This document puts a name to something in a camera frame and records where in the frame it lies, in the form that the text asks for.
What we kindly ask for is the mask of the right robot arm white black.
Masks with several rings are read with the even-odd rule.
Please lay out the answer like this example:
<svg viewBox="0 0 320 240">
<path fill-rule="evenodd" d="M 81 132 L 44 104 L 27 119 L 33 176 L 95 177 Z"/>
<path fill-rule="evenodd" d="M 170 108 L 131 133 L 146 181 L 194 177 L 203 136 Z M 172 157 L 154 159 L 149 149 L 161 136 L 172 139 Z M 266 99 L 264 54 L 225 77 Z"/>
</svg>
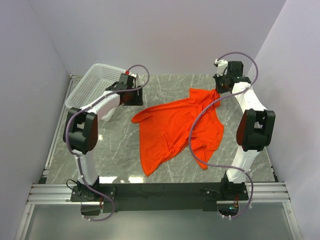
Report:
<svg viewBox="0 0 320 240">
<path fill-rule="evenodd" d="M 241 61 L 216 59 L 215 89 L 230 92 L 239 103 L 242 118 L 236 131 L 237 152 L 213 196 L 218 201 L 248 199 L 245 181 L 258 154 L 271 143 L 276 114 L 258 99 L 251 80 L 244 76 Z"/>
</svg>

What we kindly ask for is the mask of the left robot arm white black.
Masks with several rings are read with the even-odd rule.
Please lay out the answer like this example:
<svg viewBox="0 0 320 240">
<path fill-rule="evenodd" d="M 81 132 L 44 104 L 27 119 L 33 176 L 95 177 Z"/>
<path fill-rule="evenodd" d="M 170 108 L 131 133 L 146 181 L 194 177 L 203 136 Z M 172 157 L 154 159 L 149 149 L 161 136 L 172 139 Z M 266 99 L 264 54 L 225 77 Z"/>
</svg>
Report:
<svg viewBox="0 0 320 240">
<path fill-rule="evenodd" d="M 100 188 L 95 185 L 99 176 L 94 163 L 94 148 L 98 143 L 99 121 L 119 106 L 142 106 L 143 84 L 137 74 L 126 71 L 88 103 L 68 106 L 63 141 L 76 161 L 77 182 L 83 185 L 82 195 L 96 200 Z"/>
</svg>

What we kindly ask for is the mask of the orange t shirt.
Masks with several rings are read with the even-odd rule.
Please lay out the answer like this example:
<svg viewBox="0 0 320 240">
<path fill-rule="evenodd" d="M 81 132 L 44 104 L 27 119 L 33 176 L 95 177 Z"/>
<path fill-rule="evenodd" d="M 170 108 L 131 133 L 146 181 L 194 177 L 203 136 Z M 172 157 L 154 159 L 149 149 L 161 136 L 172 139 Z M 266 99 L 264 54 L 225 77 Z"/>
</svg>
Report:
<svg viewBox="0 0 320 240">
<path fill-rule="evenodd" d="M 190 88 L 187 98 L 148 107 L 131 119 L 139 125 L 140 162 L 146 176 L 177 156 L 188 142 L 199 158 L 197 164 L 204 170 L 208 168 L 206 163 L 219 148 L 224 135 L 224 125 L 216 113 L 220 103 L 215 103 L 200 120 L 196 118 L 219 98 L 220 94 L 214 89 Z"/>
</svg>

